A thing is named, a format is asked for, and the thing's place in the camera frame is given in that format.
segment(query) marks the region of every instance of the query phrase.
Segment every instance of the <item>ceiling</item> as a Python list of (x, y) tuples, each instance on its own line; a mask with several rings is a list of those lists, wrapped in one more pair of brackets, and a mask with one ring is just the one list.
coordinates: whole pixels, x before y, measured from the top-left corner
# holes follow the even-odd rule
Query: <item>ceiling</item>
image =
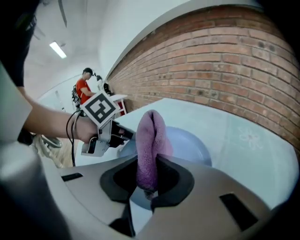
[[(46, 88), (66, 80), (53, 82), (51, 77), (57, 76), (57, 72), (85, 59), (98, 59), (98, 37), (106, 5), (107, 0), (41, 1), (24, 68), (25, 87), (29, 92), (40, 91), (41, 86), (45, 92)], [(61, 46), (67, 55), (65, 59), (49, 46), (53, 41)]]

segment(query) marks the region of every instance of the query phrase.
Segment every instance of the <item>red brick wall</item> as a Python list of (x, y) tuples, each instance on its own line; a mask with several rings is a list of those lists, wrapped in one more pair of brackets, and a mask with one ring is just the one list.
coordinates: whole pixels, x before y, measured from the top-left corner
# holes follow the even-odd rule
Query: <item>red brick wall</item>
[(247, 118), (300, 149), (299, 65), (263, 14), (215, 7), (178, 17), (138, 43), (112, 71), (132, 111), (162, 98)]

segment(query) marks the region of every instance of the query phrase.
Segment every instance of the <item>ceiling light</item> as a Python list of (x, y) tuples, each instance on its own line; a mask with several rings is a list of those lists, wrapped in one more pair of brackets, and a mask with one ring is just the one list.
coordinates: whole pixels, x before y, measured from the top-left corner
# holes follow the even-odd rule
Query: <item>ceiling light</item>
[(66, 54), (64, 53), (64, 51), (62, 51), (62, 49), (60, 48), (60, 46), (58, 46), (57, 42), (53, 42), (51, 44), (49, 44), (49, 46), (61, 57), (61, 58), (66, 58)]

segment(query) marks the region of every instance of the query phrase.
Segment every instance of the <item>purple towel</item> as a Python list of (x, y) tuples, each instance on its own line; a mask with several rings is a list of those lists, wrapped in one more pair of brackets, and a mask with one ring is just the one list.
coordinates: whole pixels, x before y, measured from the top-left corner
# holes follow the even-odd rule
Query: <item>purple towel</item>
[(158, 186), (156, 156), (158, 153), (171, 156), (173, 148), (166, 137), (165, 122), (155, 110), (146, 112), (136, 131), (137, 185), (151, 192)]

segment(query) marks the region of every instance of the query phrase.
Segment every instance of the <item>wrist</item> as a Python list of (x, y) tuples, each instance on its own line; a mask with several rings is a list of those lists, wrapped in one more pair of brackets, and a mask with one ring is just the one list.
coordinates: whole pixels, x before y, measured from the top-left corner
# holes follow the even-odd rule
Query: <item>wrist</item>
[(87, 117), (79, 117), (76, 123), (76, 138), (88, 143), (97, 135), (97, 126)]

